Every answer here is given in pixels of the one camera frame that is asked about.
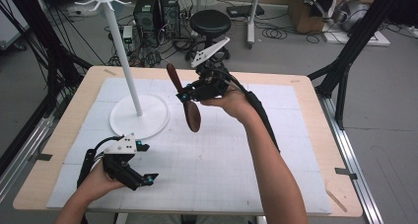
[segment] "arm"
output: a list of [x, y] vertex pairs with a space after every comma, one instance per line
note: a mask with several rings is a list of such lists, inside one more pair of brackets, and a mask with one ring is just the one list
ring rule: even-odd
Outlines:
[[299, 187], [261, 118], [246, 101], [244, 94], [229, 91], [223, 98], [207, 100], [201, 104], [221, 107], [243, 124], [267, 222], [308, 223]]
[[67, 200], [55, 220], [55, 224], [80, 224], [83, 214], [91, 202], [120, 187], [124, 187], [124, 185], [111, 180], [104, 171], [102, 161], [99, 161]]

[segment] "chair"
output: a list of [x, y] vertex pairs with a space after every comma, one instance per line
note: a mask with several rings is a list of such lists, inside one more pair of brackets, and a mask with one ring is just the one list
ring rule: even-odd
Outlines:
[[[211, 46], [214, 38], [220, 37], [231, 28], [230, 18], [217, 10], [202, 10], [195, 13], [190, 18], [190, 27], [198, 34], [206, 37], [205, 40], [197, 42], [186, 54], [185, 60], [192, 57], [193, 48], [198, 44], [204, 43], [204, 48]], [[218, 52], [223, 52], [223, 56], [217, 60], [229, 59], [230, 53], [224, 47]]]

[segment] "computer tower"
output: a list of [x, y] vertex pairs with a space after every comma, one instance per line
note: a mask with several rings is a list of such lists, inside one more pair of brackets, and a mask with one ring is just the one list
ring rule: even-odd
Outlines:
[[180, 38], [179, 6], [177, 0], [160, 0], [166, 36]]
[[137, 0], [133, 10], [141, 46], [158, 46], [162, 27], [158, 0]]

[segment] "forearm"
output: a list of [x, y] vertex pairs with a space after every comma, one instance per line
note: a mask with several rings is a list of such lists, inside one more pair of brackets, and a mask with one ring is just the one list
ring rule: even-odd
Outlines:
[[271, 223], [308, 223], [299, 187], [255, 111], [244, 125], [264, 214]]
[[78, 193], [74, 193], [65, 203], [55, 220], [55, 224], [80, 224], [89, 203]]

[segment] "gray floor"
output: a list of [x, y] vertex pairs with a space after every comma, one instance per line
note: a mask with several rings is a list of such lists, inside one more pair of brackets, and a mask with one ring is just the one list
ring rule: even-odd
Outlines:
[[[225, 10], [227, 5], [211, 8]], [[117, 18], [127, 16], [132, 9], [124, 8]], [[265, 16], [285, 13], [282, 7], [265, 6]], [[102, 16], [77, 19], [74, 23], [99, 56], [108, 61], [111, 41], [107, 39]], [[281, 27], [290, 26], [288, 17], [270, 20]], [[86, 60], [100, 65], [74, 31], [69, 31], [76, 52]], [[418, 223], [418, 41], [385, 30], [390, 47], [367, 46], [355, 61], [348, 82], [344, 123], [351, 144], [360, 162], [372, 195], [385, 223]], [[256, 30], [256, 44], [245, 44], [244, 22], [234, 22], [227, 33], [231, 38], [227, 48], [231, 59], [225, 61], [230, 71], [308, 75], [332, 62], [343, 45], [309, 43], [306, 36], [288, 35], [284, 39], [263, 37]], [[167, 57], [173, 51], [163, 54]], [[189, 69], [182, 53], [167, 58], [177, 68]], [[165, 67], [166, 63], [157, 65]], [[10, 144], [26, 119], [45, 95], [45, 84], [32, 53], [7, 51], [0, 54], [0, 151]], [[14, 210], [13, 199], [32, 163], [29, 162], [15, 185], [0, 203], [2, 223], [52, 222], [56, 212]], [[111, 214], [90, 214], [92, 223], [111, 223]], [[363, 217], [323, 219], [313, 217], [312, 223], [365, 223]]]

